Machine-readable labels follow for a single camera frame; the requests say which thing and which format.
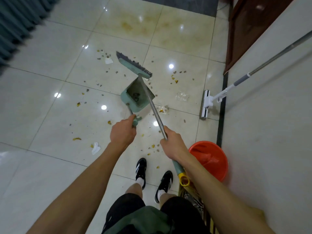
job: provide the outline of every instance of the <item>person's left hand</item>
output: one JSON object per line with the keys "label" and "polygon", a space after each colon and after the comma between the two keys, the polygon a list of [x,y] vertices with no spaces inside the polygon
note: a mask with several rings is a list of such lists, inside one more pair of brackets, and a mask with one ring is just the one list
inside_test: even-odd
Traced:
{"label": "person's left hand", "polygon": [[135,139],[136,128],[132,127],[135,114],[132,114],[128,119],[117,122],[112,127],[111,142],[126,149]]}

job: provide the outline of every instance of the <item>orange bucket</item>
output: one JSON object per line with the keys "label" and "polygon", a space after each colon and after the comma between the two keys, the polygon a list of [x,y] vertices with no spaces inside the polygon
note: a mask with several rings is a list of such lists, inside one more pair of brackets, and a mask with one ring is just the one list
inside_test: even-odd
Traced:
{"label": "orange bucket", "polygon": [[198,141],[189,148],[189,152],[216,179],[223,181],[227,175],[228,163],[223,150],[210,141]]}

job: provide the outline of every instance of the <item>tile floor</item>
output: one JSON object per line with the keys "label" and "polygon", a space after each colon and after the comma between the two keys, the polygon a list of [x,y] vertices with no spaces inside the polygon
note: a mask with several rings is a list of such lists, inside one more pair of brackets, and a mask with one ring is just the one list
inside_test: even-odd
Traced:
{"label": "tile floor", "polygon": [[[158,95],[154,103],[170,108],[160,117],[182,135],[186,146],[216,142],[220,106],[205,121],[198,115],[203,90],[215,94],[222,89],[228,8],[220,1],[217,17],[212,17],[161,4],[60,0],[19,47],[0,77],[1,233],[25,233],[105,149],[111,130],[107,121],[114,124],[129,116],[119,95],[136,76],[118,62],[115,51],[153,73],[146,84]],[[106,54],[112,64],[105,64]],[[188,101],[177,100],[178,92],[188,94]],[[140,115],[138,136],[117,162],[88,233],[101,232],[107,210],[134,182],[139,158],[148,161],[143,193],[148,205],[157,207],[159,181],[166,170],[174,172],[157,146],[162,137],[151,108]],[[94,142],[102,148],[96,155],[90,148]],[[171,192],[177,191],[175,179]]]}

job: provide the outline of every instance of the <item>paper scrap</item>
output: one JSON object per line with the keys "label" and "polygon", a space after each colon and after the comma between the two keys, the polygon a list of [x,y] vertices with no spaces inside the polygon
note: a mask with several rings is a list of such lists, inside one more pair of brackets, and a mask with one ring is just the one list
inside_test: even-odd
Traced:
{"label": "paper scrap", "polygon": [[113,63],[113,60],[111,58],[105,58],[106,65],[111,64],[111,63]]}
{"label": "paper scrap", "polygon": [[99,144],[97,142],[95,142],[93,145],[93,149],[91,151],[92,155],[95,155],[97,152],[99,152],[100,149],[101,149],[101,147],[99,146]]}

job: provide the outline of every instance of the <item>black shorts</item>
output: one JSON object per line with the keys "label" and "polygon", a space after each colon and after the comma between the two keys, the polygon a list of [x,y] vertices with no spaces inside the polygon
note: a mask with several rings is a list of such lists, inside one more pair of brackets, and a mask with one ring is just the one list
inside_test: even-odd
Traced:
{"label": "black shorts", "polygon": [[[102,234],[120,219],[144,206],[144,201],[136,194],[127,193],[120,196],[107,212]],[[195,229],[196,233],[210,233],[197,209],[184,198],[178,196],[170,198],[160,211],[175,222],[177,233],[194,233]]]}

